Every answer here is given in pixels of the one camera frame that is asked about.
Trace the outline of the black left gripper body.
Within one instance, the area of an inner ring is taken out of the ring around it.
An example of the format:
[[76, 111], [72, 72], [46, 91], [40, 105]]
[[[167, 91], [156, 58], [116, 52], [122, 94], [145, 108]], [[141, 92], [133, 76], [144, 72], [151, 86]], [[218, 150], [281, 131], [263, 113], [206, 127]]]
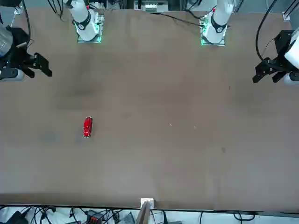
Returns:
[[289, 47], [292, 34], [294, 30], [281, 30], [279, 34], [275, 37], [275, 46], [277, 51], [277, 61], [282, 62], [285, 60], [285, 53]]

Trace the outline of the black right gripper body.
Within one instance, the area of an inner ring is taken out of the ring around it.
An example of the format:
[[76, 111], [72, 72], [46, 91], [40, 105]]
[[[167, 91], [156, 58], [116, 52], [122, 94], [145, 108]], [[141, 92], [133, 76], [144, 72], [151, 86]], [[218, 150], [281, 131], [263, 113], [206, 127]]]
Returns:
[[29, 35], [22, 28], [7, 27], [12, 34], [13, 43], [7, 56], [7, 63], [12, 68], [18, 68], [18, 62], [28, 58], [27, 46], [30, 41]]

